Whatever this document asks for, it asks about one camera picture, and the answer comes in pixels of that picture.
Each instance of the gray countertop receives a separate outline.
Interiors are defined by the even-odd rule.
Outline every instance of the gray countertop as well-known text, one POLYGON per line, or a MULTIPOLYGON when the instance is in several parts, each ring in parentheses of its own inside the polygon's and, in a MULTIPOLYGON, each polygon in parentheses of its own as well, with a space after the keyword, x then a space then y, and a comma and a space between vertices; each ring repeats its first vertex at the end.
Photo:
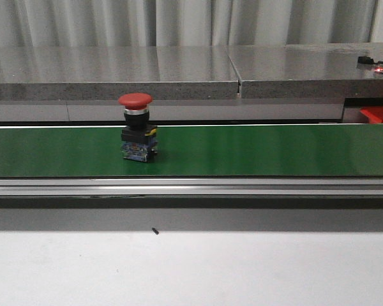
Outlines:
POLYGON ((2 100, 377 98, 383 43, 230 47, 0 48, 2 100))
POLYGON ((224 47, 0 48, 0 100, 234 99, 224 47))
POLYGON ((243 98, 383 97, 383 74, 357 65, 383 61, 383 43, 230 46, 243 98))

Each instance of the red button cap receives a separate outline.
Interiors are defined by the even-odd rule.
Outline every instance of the red button cap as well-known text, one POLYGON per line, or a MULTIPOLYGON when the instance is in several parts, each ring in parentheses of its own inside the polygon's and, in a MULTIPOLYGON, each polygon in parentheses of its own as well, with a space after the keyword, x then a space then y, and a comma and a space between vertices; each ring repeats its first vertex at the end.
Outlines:
POLYGON ((124 105, 128 110, 143 110, 152 101, 151 95, 140 92, 124 94, 118 99, 119 104, 124 105))

